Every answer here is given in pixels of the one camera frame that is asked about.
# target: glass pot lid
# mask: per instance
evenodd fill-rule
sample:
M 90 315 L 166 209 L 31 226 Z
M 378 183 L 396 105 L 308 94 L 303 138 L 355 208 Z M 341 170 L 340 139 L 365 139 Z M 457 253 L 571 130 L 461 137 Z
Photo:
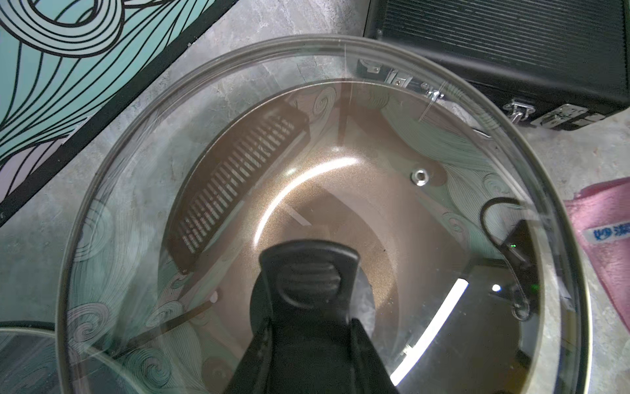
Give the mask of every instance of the glass pot lid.
M 445 69 L 327 36 L 225 55 L 127 129 L 62 273 L 65 390 L 99 353 L 129 392 L 221 392 L 269 314 L 258 256 L 300 239 L 360 255 L 350 313 L 399 392 L 584 390 L 586 288 L 529 147 Z

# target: metal clasp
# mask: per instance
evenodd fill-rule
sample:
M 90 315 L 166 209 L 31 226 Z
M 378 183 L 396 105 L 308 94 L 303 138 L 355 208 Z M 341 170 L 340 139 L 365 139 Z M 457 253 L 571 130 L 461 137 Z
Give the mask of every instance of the metal clasp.
M 533 105 L 521 103 L 516 100 L 512 100 L 510 103 L 503 106 L 503 109 L 510 111 L 508 118 L 513 124 L 519 123 L 521 120 L 529 118 L 529 115 L 536 112 L 536 108 Z

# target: concrete floor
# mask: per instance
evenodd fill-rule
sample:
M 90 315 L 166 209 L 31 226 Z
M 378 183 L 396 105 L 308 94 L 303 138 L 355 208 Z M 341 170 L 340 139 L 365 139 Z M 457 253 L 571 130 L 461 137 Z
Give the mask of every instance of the concrete floor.
M 361 35 L 367 0 L 240 0 L 0 228 L 0 320 L 54 320 L 60 263 L 83 195 L 134 117 L 184 74 L 249 43 L 300 33 Z M 630 176 L 630 110 L 574 132 L 523 128 L 562 198 Z M 630 333 L 585 265 L 593 308 L 590 393 L 630 392 Z

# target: slotted vent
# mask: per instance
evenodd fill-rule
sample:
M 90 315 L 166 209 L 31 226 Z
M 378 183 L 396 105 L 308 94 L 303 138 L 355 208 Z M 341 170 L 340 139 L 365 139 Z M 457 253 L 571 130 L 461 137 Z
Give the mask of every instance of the slotted vent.
M 308 116 L 284 102 L 257 108 L 206 149 L 180 190 L 167 225 L 166 249 L 182 272 L 245 194 L 304 130 Z

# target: black cord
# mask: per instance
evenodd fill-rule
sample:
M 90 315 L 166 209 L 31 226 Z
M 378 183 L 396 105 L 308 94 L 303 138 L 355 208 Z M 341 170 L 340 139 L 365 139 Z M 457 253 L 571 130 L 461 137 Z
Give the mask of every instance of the black cord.
M 495 248 L 499 249 L 500 252 L 501 245 L 495 242 L 494 237 L 492 237 L 492 234 L 490 234 L 490 232 L 488 231 L 488 227 L 486 226 L 486 211 L 490 209 L 490 207 L 493 207 L 497 204 L 514 204 L 520 206 L 520 201 L 512 197 L 495 197 L 494 199 L 486 201 L 486 203 L 483 204 L 483 207 L 481 207 L 481 211 L 479 212 L 479 223 L 481 223 L 481 230 L 486 235 L 490 243 L 492 243 Z
M 520 292 L 520 297 L 523 299 L 523 302 L 525 303 L 525 316 L 519 315 L 518 313 L 519 305 L 514 300 L 512 301 L 512 315 L 516 319 L 524 322 L 525 320 L 529 319 L 529 316 L 530 316 L 529 300 L 527 299 L 525 295 L 525 291 L 523 290 L 523 287 L 520 284 L 520 281 L 516 275 L 516 271 L 514 271 L 514 267 L 512 267 L 512 264 L 510 263 L 509 259 L 503 254 L 503 252 L 501 251 L 501 245 L 499 245 L 494 240 L 494 237 L 492 237 L 492 234 L 490 234 L 490 231 L 488 231 L 488 227 L 486 226 L 486 211 L 490 209 L 490 207 L 493 207 L 497 204 L 513 204 L 513 205 L 521 206 L 521 203 L 520 201 L 512 197 L 495 197 L 494 199 L 490 199 L 486 201 L 485 204 L 483 204 L 483 207 L 481 207 L 481 210 L 479 212 L 479 223 L 481 225 L 481 230 L 488 238 L 488 241 L 490 241 L 490 243 L 492 243 L 492 245 L 499 251 L 499 253 L 501 253 L 501 256 L 503 256 L 503 261 L 505 262 L 508 269 L 512 273 L 512 277 L 514 278 L 514 281 L 516 282 L 516 285 L 518 287 L 518 291 Z

